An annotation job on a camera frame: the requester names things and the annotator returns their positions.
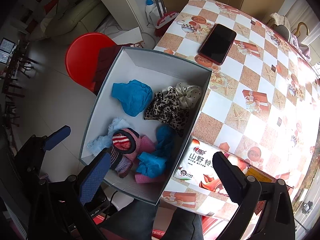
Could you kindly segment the checkered patterned tablecloth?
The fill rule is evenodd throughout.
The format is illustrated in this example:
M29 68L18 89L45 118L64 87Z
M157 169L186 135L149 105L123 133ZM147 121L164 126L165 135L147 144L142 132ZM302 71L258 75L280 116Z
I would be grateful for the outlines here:
M218 23L236 32L220 66L199 55ZM284 180L294 198L307 174L319 126L319 86L302 57L260 21L214 0L189 0L156 48L212 70L191 136L219 148L242 170L254 166ZM161 199L223 220L231 219L237 208L228 196L174 175Z

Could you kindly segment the white cardboard storage box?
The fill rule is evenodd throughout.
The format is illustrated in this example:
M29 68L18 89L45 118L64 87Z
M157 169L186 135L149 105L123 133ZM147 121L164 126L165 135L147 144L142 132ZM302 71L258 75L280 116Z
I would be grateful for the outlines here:
M105 135L108 126L114 118L124 118L132 128L141 135L147 135L151 140L156 139L156 130L161 125L157 120L144 120L143 114L131 117L123 111L120 102L111 95L114 83L128 83L138 80L151 87L153 92L160 92L179 82L201 87L206 92L212 70L193 61L163 53L157 50L122 47L115 58L99 94L92 107L82 140L79 160L88 165L94 156L87 149L87 144L100 135ZM191 109L183 135L174 138L169 171L162 183L138 184L134 171L121 179L115 172L108 171L104 182L130 197L155 205L159 201L165 186L169 182L181 155L188 143L193 126L200 112L203 98Z

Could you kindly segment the leopard print scrunchie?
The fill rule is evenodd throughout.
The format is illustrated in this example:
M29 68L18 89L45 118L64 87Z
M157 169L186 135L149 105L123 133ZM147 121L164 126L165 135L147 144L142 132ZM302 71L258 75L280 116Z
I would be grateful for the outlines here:
M189 118L189 110L180 106L175 88L166 93L156 92L149 106L144 111L144 120L158 120L167 124L182 137Z

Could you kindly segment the white bottle blue cap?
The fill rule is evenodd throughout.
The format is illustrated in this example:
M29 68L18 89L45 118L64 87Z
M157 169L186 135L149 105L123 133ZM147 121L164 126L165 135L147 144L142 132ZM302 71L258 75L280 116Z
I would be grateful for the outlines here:
M146 0L145 13L148 23L155 27L157 25L158 20L160 19L160 15L158 12L157 5L153 2L153 0Z

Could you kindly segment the red yellow cardboard box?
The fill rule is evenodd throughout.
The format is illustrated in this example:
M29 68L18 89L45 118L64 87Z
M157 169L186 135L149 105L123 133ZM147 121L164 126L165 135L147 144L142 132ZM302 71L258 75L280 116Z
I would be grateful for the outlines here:
M266 174L265 172L255 168L254 166L247 167L243 170L243 173L246 176L254 176L258 181L266 183L275 183L277 180L271 175Z

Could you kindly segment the teal blue cloth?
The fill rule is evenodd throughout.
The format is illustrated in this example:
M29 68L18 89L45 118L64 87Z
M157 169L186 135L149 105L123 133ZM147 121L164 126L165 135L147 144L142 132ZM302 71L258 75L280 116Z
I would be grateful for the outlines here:
M172 129L170 126L162 125L159 128L157 128L157 131L156 131L157 144L155 146L156 150L155 152L153 152L153 154L159 157L163 157L167 160L165 163L166 168L167 168L167 162L171 158L172 150L174 148L175 137L176 137L176 131Z

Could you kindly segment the pink red striped knit sock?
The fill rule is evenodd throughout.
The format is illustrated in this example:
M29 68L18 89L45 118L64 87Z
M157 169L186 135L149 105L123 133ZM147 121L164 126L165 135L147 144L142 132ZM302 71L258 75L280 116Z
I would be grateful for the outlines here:
M119 178L129 174L140 145L141 137L132 128L119 129L112 135L110 169L114 170Z

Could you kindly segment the cream polka dot scrunchie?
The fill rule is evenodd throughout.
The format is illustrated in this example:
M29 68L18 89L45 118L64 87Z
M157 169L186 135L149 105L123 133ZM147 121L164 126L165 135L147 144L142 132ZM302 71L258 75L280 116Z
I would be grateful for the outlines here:
M181 109L192 109L196 106L202 96L202 88L190 85L186 82L179 82L175 87L168 86L162 89L163 94L167 94L170 89L174 89Z

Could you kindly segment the floral tissue pack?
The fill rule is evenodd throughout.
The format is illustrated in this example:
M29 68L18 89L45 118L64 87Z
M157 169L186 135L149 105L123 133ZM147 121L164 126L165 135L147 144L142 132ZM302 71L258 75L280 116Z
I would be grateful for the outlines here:
M220 151L215 146L190 137L174 177L201 189L228 196L213 168L213 155Z

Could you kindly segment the beige sofa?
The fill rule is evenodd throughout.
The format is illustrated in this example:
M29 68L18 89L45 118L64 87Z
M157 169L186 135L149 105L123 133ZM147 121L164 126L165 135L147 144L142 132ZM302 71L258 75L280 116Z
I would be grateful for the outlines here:
M95 31L108 14L101 0L81 0L59 11L53 8L28 35L27 40L51 39L57 44L69 45L77 37Z

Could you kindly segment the red handled mop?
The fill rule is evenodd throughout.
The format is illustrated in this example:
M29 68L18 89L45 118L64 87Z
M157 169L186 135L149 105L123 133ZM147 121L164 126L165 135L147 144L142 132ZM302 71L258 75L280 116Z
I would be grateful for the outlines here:
M162 37L167 29L170 27L172 22L178 16L178 12L176 11L167 11L163 0L153 0L153 2L157 5L158 12L160 15L160 19L157 22L155 28L155 36Z

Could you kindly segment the chair with piled clothes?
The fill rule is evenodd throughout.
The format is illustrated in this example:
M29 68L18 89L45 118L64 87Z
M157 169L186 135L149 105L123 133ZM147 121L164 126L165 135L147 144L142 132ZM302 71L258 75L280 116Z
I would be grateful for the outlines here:
M311 61L309 46L298 41L301 35L301 27L306 28L307 37L310 35L309 28L304 22L299 22L297 28L292 32L287 17L273 12L269 15L266 25L275 30L286 42L292 45L306 62L309 63Z

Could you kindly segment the black smartphone red case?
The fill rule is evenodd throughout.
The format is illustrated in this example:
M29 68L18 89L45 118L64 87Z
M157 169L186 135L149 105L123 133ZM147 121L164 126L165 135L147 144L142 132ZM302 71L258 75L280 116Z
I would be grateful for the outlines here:
M234 30L219 23L215 24L200 46L199 55L220 66L223 64L235 38L236 32Z

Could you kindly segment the red plastic stool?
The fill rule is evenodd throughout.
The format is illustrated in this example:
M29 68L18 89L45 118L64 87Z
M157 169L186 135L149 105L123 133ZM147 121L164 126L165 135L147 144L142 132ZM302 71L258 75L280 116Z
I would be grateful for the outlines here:
M116 43L102 33L85 33L77 37L68 47L65 67L69 77L94 94L99 92L95 74L98 68L100 50Z

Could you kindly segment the light blue fluffy scrunchie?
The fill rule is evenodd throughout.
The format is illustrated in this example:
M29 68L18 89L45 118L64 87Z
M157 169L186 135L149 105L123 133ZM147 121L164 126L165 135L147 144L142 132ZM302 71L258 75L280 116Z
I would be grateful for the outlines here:
M107 135L100 135L96 139L91 140L86 149L94 156L97 156L104 148L112 145L112 136L114 132L122 128L128 128L131 125L124 118L114 118L108 126Z

